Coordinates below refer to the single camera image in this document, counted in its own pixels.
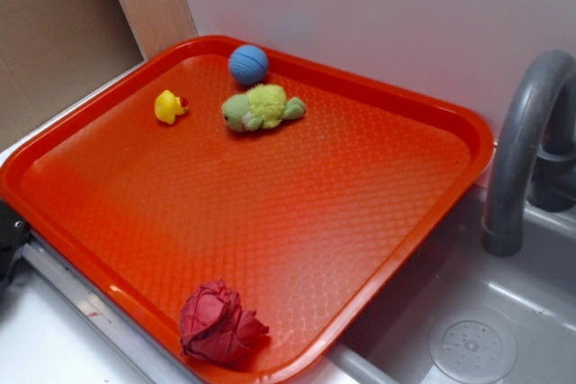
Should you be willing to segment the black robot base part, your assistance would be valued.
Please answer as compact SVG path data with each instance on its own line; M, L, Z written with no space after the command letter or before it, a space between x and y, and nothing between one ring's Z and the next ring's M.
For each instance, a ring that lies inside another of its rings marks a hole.
M1 201L1 290L14 280L23 248L30 237L29 223L5 201Z

